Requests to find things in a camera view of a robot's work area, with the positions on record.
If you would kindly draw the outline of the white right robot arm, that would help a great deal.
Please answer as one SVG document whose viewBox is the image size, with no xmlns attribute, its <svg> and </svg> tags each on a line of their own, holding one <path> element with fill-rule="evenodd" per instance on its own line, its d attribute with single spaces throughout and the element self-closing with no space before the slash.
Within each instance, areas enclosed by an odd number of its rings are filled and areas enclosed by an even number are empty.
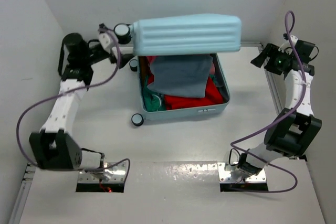
<svg viewBox="0 0 336 224">
<path fill-rule="evenodd" d="M 251 64 L 284 77 L 286 103 L 266 130 L 264 141 L 242 153 L 237 170 L 245 177 L 257 175 L 281 157 L 301 156 L 322 127 L 311 107 L 311 83 L 315 74 L 310 54 L 315 44 L 291 35 L 280 46 L 267 44 Z"/>
</svg>

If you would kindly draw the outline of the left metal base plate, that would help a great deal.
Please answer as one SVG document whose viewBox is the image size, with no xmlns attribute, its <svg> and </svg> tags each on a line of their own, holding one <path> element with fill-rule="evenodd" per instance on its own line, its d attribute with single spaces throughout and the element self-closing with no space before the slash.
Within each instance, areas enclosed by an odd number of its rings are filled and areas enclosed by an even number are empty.
<svg viewBox="0 0 336 224">
<path fill-rule="evenodd" d="M 118 165 L 114 165 L 111 168 L 111 162 L 103 163 L 103 171 L 100 172 L 84 172 L 81 171 L 78 174 L 77 182 L 79 184 L 98 184 L 101 181 L 102 184 L 119 184 L 124 183 L 129 164 L 127 161 L 124 161 Z"/>
</svg>

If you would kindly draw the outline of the front left suitcase wheel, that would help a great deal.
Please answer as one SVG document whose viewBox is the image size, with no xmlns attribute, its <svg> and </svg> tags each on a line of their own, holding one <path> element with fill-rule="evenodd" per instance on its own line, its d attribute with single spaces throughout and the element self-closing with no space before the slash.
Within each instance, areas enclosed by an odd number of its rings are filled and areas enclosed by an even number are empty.
<svg viewBox="0 0 336 224">
<path fill-rule="evenodd" d="M 136 127 L 139 127 L 139 126 L 142 126 L 143 123 L 144 123 L 144 118 L 141 114 L 139 113 L 136 113 L 136 114 L 133 114 L 132 117 L 131 117 L 131 122 L 134 126 Z"/>
</svg>

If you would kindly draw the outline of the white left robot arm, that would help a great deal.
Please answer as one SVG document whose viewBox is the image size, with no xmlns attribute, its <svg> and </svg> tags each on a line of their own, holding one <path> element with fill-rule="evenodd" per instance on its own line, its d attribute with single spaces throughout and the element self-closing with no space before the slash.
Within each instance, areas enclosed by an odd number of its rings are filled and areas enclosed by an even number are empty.
<svg viewBox="0 0 336 224">
<path fill-rule="evenodd" d="M 110 59 L 116 69 L 127 63 L 112 30 L 99 29 L 95 46 L 90 47 L 79 33 L 67 34 L 61 44 L 58 74 L 61 77 L 54 106 L 39 132 L 32 132 L 29 143 L 37 167 L 44 170 L 84 170 L 97 173 L 103 170 L 104 153 L 82 148 L 72 136 L 73 123 L 79 104 L 90 88 L 92 65 Z"/>
</svg>

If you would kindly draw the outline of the plain red cloth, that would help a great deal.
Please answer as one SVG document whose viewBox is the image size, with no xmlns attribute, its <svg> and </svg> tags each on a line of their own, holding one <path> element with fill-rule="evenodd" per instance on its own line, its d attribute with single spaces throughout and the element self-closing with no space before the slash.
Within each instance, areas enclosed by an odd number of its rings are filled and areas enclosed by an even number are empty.
<svg viewBox="0 0 336 224">
<path fill-rule="evenodd" d="M 148 88 L 148 84 L 154 81 L 154 75 L 150 70 L 150 64 L 157 58 L 157 56 L 147 56 L 146 57 L 146 71 L 145 77 L 143 80 L 143 87 Z M 215 77 L 215 65 L 212 63 L 212 67 L 207 79 L 205 97 L 204 98 L 183 98 L 175 97 L 171 95 L 163 95 L 164 104 L 166 110 L 177 110 L 177 109 L 187 109 L 193 107 L 209 106 L 209 105 L 218 105 L 224 102 L 222 95 L 220 94 L 219 89 L 216 86 L 216 77 Z"/>
</svg>

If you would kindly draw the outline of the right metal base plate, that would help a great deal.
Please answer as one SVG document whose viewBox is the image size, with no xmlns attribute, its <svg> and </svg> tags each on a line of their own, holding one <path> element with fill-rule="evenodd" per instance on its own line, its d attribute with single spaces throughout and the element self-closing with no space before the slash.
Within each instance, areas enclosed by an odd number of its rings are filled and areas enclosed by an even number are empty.
<svg viewBox="0 0 336 224">
<path fill-rule="evenodd" d="M 226 162 L 218 162 L 218 175 L 221 184 L 265 184 L 267 182 L 265 170 L 262 169 L 257 175 L 248 175 Z"/>
</svg>

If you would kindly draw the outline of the grey towel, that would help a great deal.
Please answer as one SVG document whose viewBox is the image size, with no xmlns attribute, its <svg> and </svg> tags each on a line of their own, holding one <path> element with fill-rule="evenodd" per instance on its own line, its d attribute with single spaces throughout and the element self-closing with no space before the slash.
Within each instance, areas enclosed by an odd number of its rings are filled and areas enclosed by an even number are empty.
<svg viewBox="0 0 336 224">
<path fill-rule="evenodd" d="M 212 67 L 210 55 L 159 56 L 151 64 L 154 81 L 148 89 L 183 98 L 204 98 Z"/>
</svg>

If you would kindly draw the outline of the rear left suitcase wheel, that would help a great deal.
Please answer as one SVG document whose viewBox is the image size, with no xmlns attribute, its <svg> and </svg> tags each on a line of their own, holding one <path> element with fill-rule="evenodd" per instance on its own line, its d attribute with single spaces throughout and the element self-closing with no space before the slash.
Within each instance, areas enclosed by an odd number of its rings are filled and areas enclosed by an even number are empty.
<svg viewBox="0 0 336 224">
<path fill-rule="evenodd" d="M 136 59 L 132 59 L 129 62 L 129 67 L 130 67 L 131 71 L 137 72 L 138 71 L 138 61 Z"/>
</svg>

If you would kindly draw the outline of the light blue suitcase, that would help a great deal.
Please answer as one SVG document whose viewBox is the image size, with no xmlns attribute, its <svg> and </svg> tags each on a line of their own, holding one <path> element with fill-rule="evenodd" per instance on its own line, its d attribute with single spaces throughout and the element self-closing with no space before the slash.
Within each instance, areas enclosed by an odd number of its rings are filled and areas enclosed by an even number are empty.
<svg viewBox="0 0 336 224">
<path fill-rule="evenodd" d="M 223 112 L 230 93 L 218 54 L 240 49 L 241 24 L 236 16 L 196 14 L 130 25 L 142 109 L 132 123 Z"/>
</svg>

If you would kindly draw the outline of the lid suitcase wheel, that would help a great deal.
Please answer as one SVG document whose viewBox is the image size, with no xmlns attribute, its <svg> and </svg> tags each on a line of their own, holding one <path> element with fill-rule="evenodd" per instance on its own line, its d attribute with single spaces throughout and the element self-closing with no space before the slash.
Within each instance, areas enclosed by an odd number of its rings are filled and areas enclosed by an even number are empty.
<svg viewBox="0 0 336 224">
<path fill-rule="evenodd" d="M 131 41 L 131 30 L 127 24 L 119 23 L 113 29 L 119 44 L 126 45 Z"/>
</svg>

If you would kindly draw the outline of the metal base plate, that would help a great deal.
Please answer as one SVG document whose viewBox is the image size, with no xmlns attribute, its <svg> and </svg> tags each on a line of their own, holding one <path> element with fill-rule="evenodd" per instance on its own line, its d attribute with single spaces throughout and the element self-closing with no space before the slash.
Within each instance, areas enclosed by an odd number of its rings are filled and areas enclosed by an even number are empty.
<svg viewBox="0 0 336 224">
<path fill-rule="evenodd" d="M 257 175 L 248 175 L 226 162 L 218 162 L 218 175 L 221 184 L 265 184 L 267 182 L 265 170 L 262 169 Z"/>
<path fill-rule="evenodd" d="M 81 171 L 78 174 L 77 182 L 79 184 L 98 184 L 101 181 L 102 184 L 119 184 L 124 183 L 129 164 L 127 161 L 124 161 L 118 165 L 114 165 L 111 168 L 111 162 L 103 163 L 103 171 L 100 172 L 84 172 Z"/>
</svg>

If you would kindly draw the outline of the green lettered jersey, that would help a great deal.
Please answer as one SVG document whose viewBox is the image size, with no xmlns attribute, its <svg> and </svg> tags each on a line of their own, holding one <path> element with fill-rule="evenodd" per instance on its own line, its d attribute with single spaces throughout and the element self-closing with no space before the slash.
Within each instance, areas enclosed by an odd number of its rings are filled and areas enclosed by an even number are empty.
<svg viewBox="0 0 336 224">
<path fill-rule="evenodd" d="M 142 90 L 143 102 L 145 109 L 149 112 L 165 111 L 166 107 L 163 95 L 149 90 L 144 87 Z"/>
</svg>

